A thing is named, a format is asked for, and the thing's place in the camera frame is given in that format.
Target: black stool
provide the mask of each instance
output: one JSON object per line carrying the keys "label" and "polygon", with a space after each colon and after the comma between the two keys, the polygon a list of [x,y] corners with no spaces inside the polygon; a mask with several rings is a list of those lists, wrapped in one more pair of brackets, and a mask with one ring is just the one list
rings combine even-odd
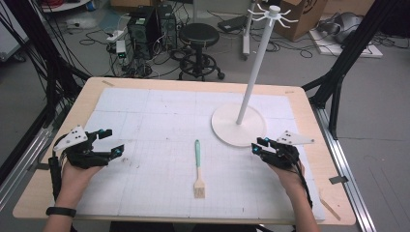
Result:
{"label": "black stool", "polygon": [[202,53],[202,48],[212,46],[220,39],[220,33],[217,29],[204,23],[192,23],[183,27],[179,36],[182,43],[195,50],[194,53],[188,54],[181,59],[179,80],[182,80],[183,73],[186,73],[193,75],[195,78],[201,76],[202,81],[205,81],[205,75],[212,73],[214,70],[218,71],[219,79],[225,78],[225,74],[220,72],[215,59]]}

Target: floor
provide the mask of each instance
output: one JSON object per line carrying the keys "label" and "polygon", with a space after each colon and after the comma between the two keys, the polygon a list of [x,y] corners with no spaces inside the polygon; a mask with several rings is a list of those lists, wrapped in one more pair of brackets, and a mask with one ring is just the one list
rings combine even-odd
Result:
{"label": "floor", "polygon": [[[81,11],[59,14],[57,18],[64,20],[65,16]],[[100,8],[90,13],[100,25],[94,29],[64,34],[73,54],[95,76],[112,74],[105,46],[98,43],[82,45],[79,42],[86,39],[86,33],[100,29],[99,26],[103,27],[103,24],[109,24],[112,14],[109,4],[102,1]],[[217,17],[206,12],[200,15],[200,20],[212,25],[219,21]],[[113,23],[111,20],[111,26],[115,27],[116,24],[117,20]],[[254,28],[262,26],[257,23],[253,25]],[[107,37],[104,33],[94,33],[90,36],[100,41]],[[284,39],[275,41],[278,44],[286,43],[296,47],[313,44],[308,35],[303,36],[303,40],[297,43]],[[403,46],[408,43],[407,40],[397,42]],[[210,75],[207,81],[248,83],[257,47],[258,42],[251,40],[250,56],[245,61],[241,54],[242,38],[238,35],[221,35],[220,41],[206,52],[218,61],[225,73],[225,80],[218,80],[216,75]],[[378,45],[377,48],[383,53],[383,57],[358,59],[343,82],[337,135],[376,230],[408,231],[410,182],[405,179],[410,176],[410,50],[384,45]],[[278,52],[266,52],[256,83],[302,86],[325,74],[337,59],[334,56],[319,55],[314,47],[308,52],[311,54],[310,58],[304,57],[308,55],[306,51],[283,47]],[[158,62],[166,58],[166,54],[162,54]],[[168,73],[177,66],[178,63],[173,60],[163,65],[153,65],[153,75]],[[177,76],[178,72],[172,72],[155,78],[176,79]],[[187,77],[186,81],[196,79]],[[307,92],[308,96],[312,94],[314,90]],[[43,109],[44,97],[42,85],[29,61],[19,63],[10,60],[7,63],[0,63],[0,164]],[[0,227],[4,232],[40,231],[44,226],[42,220],[13,217],[13,207],[31,174],[30,171],[27,172],[13,197],[0,212]],[[76,221],[74,225],[79,231],[108,231],[109,228],[107,221],[84,220]],[[178,224],[177,227],[178,231],[189,231],[191,225]],[[290,226],[269,227],[275,231],[291,231]],[[323,231],[361,231],[357,224],[321,228]]]}

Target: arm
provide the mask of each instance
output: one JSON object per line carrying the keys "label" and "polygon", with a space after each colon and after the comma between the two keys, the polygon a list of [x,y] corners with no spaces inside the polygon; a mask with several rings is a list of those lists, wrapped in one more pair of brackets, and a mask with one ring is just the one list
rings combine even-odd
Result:
{"label": "arm", "polygon": [[272,165],[269,165],[277,174],[280,179],[280,183],[286,190],[289,196],[292,208],[295,213],[296,228],[298,232],[314,232],[320,231],[319,226],[314,219],[313,212],[308,204],[307,195],[305,189],[302,186],[302,181],[299,176],[294,173],[295,170],[282,170]]}
{"label": "arm", "polygon": [[[55,207],[75,209],[91,178],[101,169],[99,166],[81,169],[66,162],[63,168],[61,190]],[[73,218],[69,216],[50,215],[45,224],[44,232],[70,231],[72,222]]]}

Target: black strap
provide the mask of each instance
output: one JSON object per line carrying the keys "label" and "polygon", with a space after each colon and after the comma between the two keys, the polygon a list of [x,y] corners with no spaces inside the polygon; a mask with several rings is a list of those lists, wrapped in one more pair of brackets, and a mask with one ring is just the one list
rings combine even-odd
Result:
{"label": "black strap", "polygon": [[62,216],[70,216],[72,218],[75,217],[76,210],[69,209],[69,208],[62,208],[62,207],[48,207],[45,211],[45,214],[50,215],[62,215]]}

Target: brush bristles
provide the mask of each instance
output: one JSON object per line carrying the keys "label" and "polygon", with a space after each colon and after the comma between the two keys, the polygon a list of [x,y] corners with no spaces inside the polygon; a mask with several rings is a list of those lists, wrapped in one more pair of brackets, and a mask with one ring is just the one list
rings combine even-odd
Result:
{"label": "brush bristles", "polygon": [[205,188],[194,188],[193,195],[195,198],[205,198]]}

